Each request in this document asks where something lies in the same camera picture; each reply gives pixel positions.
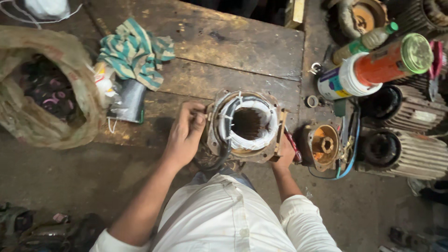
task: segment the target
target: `striped cloth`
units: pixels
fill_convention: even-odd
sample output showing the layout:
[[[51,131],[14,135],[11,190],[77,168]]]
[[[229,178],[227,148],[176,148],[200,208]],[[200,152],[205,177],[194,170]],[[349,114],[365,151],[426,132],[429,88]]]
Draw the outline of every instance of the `striped cloth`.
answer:
[[[136,79],[157,91],[164,78],[156,70],[162,62],[175,58],[174,43],[167,37],[154,37],[129,18],[101,40],[98,61],[107,62],[121,79]]]

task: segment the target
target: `shirt sleeve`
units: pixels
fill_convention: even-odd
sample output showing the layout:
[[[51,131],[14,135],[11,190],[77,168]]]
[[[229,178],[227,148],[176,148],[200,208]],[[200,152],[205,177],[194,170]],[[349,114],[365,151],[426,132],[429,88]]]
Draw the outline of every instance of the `shirt sleeve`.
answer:
[[[305,196],[287,198],[280,206],[280,221],[297,251],[341,252],[323,225],[319,208]]]
[[[148,248],[149,243],[143,247],[132,246],[118,240],[104,230],[90,249],[90,252],[146,252]]]

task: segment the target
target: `orange container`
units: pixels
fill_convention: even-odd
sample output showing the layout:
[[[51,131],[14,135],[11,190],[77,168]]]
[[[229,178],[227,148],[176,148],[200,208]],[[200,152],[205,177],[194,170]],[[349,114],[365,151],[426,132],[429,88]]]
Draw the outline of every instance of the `orange container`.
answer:
[[[361,57],[353,68],[359,82],[370,87],[375,83],[425,73],[433,60],[431,46],[426,38],[410,33],[399,41]]]

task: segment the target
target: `red screwdriver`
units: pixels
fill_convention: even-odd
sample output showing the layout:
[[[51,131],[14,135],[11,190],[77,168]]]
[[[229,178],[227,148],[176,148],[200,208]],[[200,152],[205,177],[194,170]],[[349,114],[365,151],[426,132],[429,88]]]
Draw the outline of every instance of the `red screwdriver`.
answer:
[[[286,138],[291,143],[291,145],[293,146],[294,151],[296,152],[296,155],[294,156],[294,159],[293,159],[294,164],[297,165],[297,164],[302,163],[302,154],[300,153],[300,151],[297,150],[296,143],[293,140],[293,135],[291,135],[291,133],[289,132],[289,130],[286,127],[286,125],[284,126],[284,134],[286,135]]]

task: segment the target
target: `dirty wooden surface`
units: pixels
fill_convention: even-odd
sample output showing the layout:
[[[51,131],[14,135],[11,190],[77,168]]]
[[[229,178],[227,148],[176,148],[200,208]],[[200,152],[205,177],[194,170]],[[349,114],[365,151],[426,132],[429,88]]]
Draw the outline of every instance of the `dirty wooden surface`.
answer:
[[[178,58],[300,80],[302,31],[177,0],[97,0],[92,4],[111,31],[134,17],[156,36],[171,36]]]
[[[95,18],[110,31],[133,17],[156,36],[171,36],[177,59],[164,64],[158,92],[148,91],[143,125],[118,122],[115,134],[104,124],[97,142],[163,147],[170,124],[183,101],[211,103],[220,89],[271,94],[298,121],[304,33],[252,19],[220,13],[177,0],[96,0]],[[14,12],[5,3],[6,9]],[[74,11],[78,5],[71,2]],[[6,25],[25,25],[0,17]],[[44,29],[64,31],[87,45],[101,39],[84,8]]]
[[[118,121],[115,133],[104,126],[96,137],[96,142],[114,143],[121,145],[147,146],[148,148],[160,148],[166,145],[171,125],[178,113],[179,106],[191,97],[180,96],[163,92],[147,92],[145,96],[145,113],[142,125],[131,122]],[[204,105],[209,105],[212,100],[195,99]],[[289,113],[286,123],[293,128],[298,121],[297,113]]]
[[[298,113],[300,83],[297,81],[182,59],[170,61],[160,73],[165,77],[160,92],[214,100],[221,89],[251,90],[271,94],[277,97],[282,108]]]

